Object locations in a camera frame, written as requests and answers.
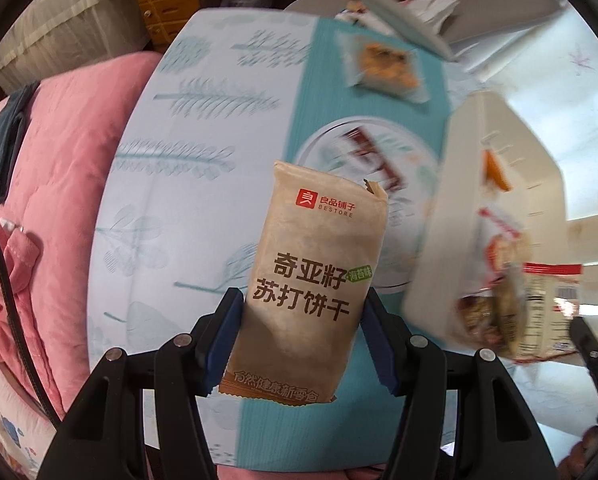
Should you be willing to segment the clear wrapped pastry packet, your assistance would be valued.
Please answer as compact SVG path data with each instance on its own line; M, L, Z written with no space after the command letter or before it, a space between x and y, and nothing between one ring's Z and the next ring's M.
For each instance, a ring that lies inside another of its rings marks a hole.
M347 87L375 91L415 104L430 100L416 51L347 32L338 32L336 43Z

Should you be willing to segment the clear nut snack packet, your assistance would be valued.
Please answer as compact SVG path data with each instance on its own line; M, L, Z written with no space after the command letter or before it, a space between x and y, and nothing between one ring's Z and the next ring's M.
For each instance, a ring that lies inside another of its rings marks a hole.
M471 342L490 349L496 349L500 345L502 334L498 329L492 297L464 297L459 300L458 313Z

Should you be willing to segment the brown soda cracker packet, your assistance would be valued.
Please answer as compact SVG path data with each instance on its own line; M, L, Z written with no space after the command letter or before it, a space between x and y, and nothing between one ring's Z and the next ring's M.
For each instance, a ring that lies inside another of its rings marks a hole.
M291 406L335 400L387 216L387 194L376 182L275 162L221 393Z

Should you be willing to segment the white lace covered furniture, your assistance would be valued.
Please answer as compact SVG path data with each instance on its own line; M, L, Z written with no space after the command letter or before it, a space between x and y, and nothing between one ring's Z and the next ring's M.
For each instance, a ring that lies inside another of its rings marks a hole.
M135 0L33 0L0 42L0 88L11 94L148 42Z

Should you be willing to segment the red white crumpled packet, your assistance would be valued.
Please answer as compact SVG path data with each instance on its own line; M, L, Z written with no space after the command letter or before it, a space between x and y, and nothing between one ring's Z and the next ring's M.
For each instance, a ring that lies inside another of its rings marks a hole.
M480 281L492 282L508 264L531 260L530 236L516 220L494 205L482 206L478 216L476 261Z

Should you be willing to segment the white plastic storage bin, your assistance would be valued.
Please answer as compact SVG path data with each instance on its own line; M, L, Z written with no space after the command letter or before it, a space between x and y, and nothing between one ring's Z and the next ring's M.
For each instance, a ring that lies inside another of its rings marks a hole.
M571 262L564 179L504 99L478 91L448 120L404 318L444 348L478 348L459 301L487 290L510 260Z

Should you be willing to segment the orange white oat bar packet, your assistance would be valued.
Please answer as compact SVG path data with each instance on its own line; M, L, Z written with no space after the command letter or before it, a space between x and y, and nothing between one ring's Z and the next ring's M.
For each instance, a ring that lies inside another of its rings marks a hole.
M483 183L494 186L502 192L509 192L512 187L506 179L500 164L491 150L482 151L483 158Z

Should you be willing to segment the small red foil candy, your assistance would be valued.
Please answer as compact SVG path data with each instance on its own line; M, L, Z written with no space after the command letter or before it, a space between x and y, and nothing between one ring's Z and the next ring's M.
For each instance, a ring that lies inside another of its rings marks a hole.
M377 148L366 129L356 127L343 133L342 138L352 145L350 155L368 174L379 174L387 193L395 193L405 188L405 178L394 169L387 157Z

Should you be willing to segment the grey office chair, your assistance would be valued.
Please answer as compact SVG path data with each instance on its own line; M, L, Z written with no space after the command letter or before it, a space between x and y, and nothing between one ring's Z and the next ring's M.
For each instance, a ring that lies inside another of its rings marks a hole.
M441 58L451 60L476 44L505 35L516 36L540 26L561 12L558 0L458 0L455 12L436 34L401 6L405 0L361 1L400 37Z

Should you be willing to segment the white plastic bag on chair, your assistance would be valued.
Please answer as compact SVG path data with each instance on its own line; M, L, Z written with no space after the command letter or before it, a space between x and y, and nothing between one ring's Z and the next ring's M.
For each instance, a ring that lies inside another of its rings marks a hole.
M438 34L444 22L455 12L458 0L405 0L400 2L432 30ZM387 36L395 36L395 30L376 14L370 12L361 1L352 1L336 15L336 20L380 32Z

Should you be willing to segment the pink quilt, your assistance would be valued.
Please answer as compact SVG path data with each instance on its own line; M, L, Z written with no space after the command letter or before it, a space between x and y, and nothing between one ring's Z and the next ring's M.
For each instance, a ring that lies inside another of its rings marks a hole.
M30 292L44 361L31 356L58 414L90 372L86 294L95 222L116 148L159 61L157 52L135 52L41 81L0 204L0 224L26 233L40 250ZM55 433L36 400L29 377L20 382L0 363L0 452L25 474L36 473Z

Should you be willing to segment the yellow cracker clear bag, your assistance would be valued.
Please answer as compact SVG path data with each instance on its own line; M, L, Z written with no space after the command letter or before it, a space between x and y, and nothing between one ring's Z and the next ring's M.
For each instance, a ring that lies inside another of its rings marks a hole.
M527 289L523 267L508 264L495 282L493 296L496 324L503 339L503 353L514 358L527 326Z

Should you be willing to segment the pink crumpled garment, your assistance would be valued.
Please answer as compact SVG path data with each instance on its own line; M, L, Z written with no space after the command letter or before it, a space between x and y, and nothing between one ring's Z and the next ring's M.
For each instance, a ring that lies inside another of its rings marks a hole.
M14 292L14 301L26 337L26 344L32 356L43 362L43 352L41 352L40 347L41 339L35 327L30 292L32 274L37 258L40 256L40 250L26 233L20 230L8 231L1 224L0 249L6 262L7 274ZM8 324L7 310L1 287L0 363L4 363L20 382L25 382L28 379Z

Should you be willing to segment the floral curtain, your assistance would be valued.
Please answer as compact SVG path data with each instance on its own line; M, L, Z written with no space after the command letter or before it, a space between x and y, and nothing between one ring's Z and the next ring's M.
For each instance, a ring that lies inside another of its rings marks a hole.
M522 225L535 261L582 266L581 309L598 337L597 37L564 6L448 78L455 101L485 94L483 142L512 186L489 199Z

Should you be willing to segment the red striped dates packet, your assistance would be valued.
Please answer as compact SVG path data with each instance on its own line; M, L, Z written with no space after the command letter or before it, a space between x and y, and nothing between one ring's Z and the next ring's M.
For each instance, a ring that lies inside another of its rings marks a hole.
M579 263L523 265L527 322L516 362L549 361L576 353L569 326L579 314L582 274Z

